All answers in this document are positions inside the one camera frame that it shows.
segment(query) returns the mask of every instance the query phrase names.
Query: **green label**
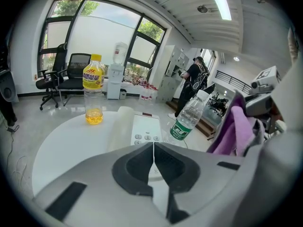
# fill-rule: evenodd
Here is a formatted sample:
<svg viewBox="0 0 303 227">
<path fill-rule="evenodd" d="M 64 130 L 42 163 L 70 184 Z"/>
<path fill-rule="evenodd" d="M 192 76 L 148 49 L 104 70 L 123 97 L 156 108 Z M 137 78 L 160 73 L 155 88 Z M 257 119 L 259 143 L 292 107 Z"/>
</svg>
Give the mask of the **green label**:
<svg viewBox="0 0 303 227">
<path fill-rule="evenodd" d="M 170 134 L 178 140 L 184 140 L 190 132 L 191 129 L 184 127 L 178 120 L 176 120 L 174 126 L 170 129 Z"/>
</svg>

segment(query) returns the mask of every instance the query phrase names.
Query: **white shoe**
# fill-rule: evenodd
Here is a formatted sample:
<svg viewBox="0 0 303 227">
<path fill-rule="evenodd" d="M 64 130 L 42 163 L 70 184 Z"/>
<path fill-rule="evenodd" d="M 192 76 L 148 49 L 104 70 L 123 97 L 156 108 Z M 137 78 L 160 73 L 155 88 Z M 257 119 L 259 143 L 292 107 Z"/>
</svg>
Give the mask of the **white shoe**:
<svg viewBox="0 0 303 227">
<path fill-rule="evenodd" d="M 175 114 L 174 113 L 170 113 L 168 114 L 168 117 L 173 119 L 173 120 L 176 120 L 177 118 L 175 117 Z"/>
</svg>

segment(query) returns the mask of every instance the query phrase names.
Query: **chair seat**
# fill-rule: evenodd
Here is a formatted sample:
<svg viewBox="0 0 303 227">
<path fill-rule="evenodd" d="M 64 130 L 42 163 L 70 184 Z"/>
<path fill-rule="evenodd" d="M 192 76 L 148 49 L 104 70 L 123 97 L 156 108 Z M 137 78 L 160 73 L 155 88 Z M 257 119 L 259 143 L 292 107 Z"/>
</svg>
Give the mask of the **chair seat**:
<svg viewBox="0 0 303 227">
<path fill-rule="evenodd" d="M 65 80 L 63 83 L 60 83 L 58 86 L 59 89 L 83 89 L 82 78 L 71 78 Z"/>
<path fill-rule="evenodd" d="M 50 78 L 40 79 L 36 82 L 36 87 L 38 89 L 47 89 L 53 87 L 53 81 Z"/>
</svg>

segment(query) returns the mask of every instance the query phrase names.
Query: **white bottle cap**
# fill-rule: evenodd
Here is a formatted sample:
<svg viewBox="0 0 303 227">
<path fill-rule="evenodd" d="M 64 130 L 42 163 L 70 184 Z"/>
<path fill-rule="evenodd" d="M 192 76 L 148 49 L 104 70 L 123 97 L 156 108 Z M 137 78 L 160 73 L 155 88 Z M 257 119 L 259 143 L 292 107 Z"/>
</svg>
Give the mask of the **white bottle cap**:
<svg viewBox="0 0 303 227">
<path fill-rule="evenodd" d="M 205 91 L 199 90 L 197 93 L 197 97 L 199 97 L 201 100 L 206 100 L 208 98 L 209 94 Z"/>
</svg>

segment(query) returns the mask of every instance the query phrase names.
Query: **bottle with yellow cap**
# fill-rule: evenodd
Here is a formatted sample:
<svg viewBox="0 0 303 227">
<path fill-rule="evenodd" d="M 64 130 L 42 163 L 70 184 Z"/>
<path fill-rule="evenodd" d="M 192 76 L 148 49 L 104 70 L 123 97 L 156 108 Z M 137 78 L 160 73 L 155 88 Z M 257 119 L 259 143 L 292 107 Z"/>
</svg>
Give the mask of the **bottle with yellow cap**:
<svg viewBox="0 0 303 227">
<path fill-rule="evenodd" d="M 83 70 L 85 117 L 89 124 L 99 124 L 103 120 L 103 81 L 104 71 L 101 68 L 101 55 L 92 54 L 90 64 Z"/>
</svg>

